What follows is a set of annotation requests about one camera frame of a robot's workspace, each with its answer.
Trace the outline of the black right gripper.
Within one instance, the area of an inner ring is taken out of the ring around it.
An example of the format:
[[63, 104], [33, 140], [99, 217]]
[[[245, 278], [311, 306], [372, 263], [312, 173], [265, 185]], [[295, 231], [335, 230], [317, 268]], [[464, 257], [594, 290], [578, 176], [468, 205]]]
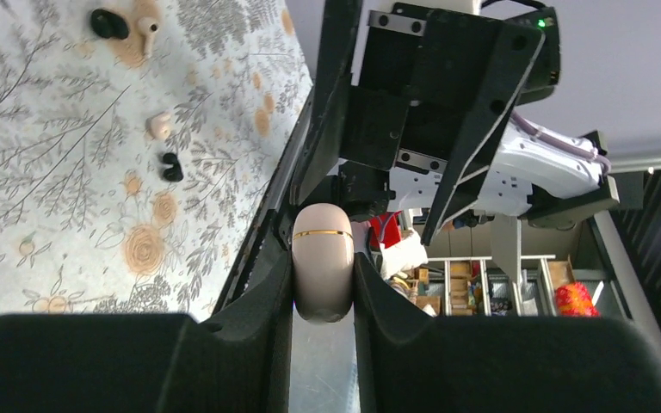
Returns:
[[361, 1], [326, 1], [309, 127], [293, 174], [302, 204], [338, 158], [389, 170], [404, 152], [444, 170], [422, 243], [475, 208], [491, 160], [476, 160], [510, 110], [542, 48], [538, 28], [397, 3], [362, 18], [358, 84], [351, 65]]

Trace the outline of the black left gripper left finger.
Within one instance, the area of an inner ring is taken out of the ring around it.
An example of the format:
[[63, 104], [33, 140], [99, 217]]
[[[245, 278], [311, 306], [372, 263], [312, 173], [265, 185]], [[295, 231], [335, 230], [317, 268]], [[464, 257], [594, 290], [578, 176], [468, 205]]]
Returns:
[[285, 412], [293, 300], [277, 213], [252, 287], [181, 313], [0, 316], [0, 412]]

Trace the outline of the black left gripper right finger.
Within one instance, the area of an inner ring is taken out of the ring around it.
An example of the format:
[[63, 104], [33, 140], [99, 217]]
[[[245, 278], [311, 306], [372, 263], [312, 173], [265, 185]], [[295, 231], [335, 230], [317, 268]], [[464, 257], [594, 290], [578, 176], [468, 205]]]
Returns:
[[661, 354], [633, 323], [431, 317], [355, 256], [364, 412], [661, 412]]

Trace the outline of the beige earbud charging case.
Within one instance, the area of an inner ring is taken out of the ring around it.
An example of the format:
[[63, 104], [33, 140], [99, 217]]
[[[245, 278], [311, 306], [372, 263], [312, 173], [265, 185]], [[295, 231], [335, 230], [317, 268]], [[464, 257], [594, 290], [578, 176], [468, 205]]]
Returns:
[[339, 206], [313, 204], [293, 225], [293, 296], [299, 315], [315, 324], [340, 321], [352, 304], [354, 240]]

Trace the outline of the small beige earbud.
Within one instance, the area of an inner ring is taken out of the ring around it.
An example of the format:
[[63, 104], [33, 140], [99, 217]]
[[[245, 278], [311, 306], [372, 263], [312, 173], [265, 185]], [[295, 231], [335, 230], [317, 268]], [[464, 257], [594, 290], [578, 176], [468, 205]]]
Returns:
[[164, 111], [145, 121], [145, 138], [164, 142], [172, 133], [172, 113]]

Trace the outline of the beige stem earbud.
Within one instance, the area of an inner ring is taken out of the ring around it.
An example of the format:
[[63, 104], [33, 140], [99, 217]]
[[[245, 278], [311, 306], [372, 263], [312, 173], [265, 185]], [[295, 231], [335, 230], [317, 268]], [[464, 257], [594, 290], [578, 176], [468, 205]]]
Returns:
[[143, 56], [149, 59], [152, 56], [155, 39], [160, 30], [159, 21], [151, 16], [144, 16], [137, 20], [138, 32], [143, 36]]

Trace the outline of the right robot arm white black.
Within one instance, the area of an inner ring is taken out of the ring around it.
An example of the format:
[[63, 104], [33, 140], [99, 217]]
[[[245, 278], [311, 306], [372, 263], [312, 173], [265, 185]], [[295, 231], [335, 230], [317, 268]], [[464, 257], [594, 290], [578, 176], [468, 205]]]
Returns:
[[421, 207], [429, 244], [447, 224], [524, 219], [564, 230], [619, 203], [598, 132], [525, 120], [559, 82], [556, 10], [504, 19], [484, 1], [328, 1], [294, 206], [355, 220]]

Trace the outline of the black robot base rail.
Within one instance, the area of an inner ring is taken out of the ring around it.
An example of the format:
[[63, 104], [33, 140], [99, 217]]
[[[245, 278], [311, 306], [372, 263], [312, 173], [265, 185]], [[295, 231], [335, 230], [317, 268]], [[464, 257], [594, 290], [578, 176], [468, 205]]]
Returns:
[[272, 227], [275, 216], [285, 200], [293, 170], [300, 159], [307, 131], [311, 124], [314, 93], [315, 89], [311, 89], [300, 111], [299, 118], [281, 155], [280, 162], [269, 180], [266, 190], [263, 192], [255, 218], [245, 234], [235, 262], [216, 300], [211, 313], [212, 316], [217, 315], [231, 302], [244, 294], [264, 240], [266, 237], [273, 236]]

